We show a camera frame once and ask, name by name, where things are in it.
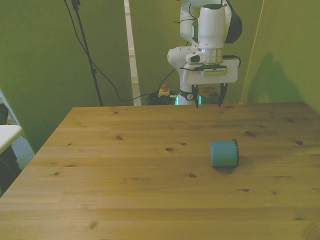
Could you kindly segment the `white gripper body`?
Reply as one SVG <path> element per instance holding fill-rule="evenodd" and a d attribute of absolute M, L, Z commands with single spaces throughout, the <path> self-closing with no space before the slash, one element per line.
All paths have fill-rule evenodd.
<path fill-rule="evenodd" d="M 207 65 L 187 63 L 180 69 L 180 81 L 186 85 L 234 83 L 238 79 L 238 59 Z"/>

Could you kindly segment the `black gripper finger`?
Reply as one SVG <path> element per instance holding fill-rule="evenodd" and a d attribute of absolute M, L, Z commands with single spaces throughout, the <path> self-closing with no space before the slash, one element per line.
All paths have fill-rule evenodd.
<path fill-rule="evenodd" d="M 193 100 L 194 100 L 195 106 L 196 106 L 196 108 L 198 108 L 199 107 L 199 100 L 198 100 L 199 87 L 198 87 L 197 84 L 193 84 L 191 86 L 191 93 L 192 93 L 192 96 L 193 96 Z"/>
<path fill-rule="evenodd" d="M 228 90 L 228 83 L 221 83 L 220 84 L 220 94 L 219 94 L 219 98 L 218 98 L 218 107 L 219 108 L 223 104 L 227 90 Z"/>

